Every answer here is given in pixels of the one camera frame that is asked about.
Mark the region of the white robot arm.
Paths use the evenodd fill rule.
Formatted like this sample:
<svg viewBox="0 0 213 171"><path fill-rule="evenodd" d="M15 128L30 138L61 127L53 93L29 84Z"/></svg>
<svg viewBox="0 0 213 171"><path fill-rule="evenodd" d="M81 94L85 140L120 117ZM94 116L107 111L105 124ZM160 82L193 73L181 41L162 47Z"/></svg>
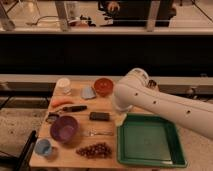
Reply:
<svg viewBox="0 0 213 171"><path fill-rule="evenodd" d="M143 69L129 71L114 86L115 109L128 111L136 106L213 140L213 104L155 91L148 83Z"/></svg>

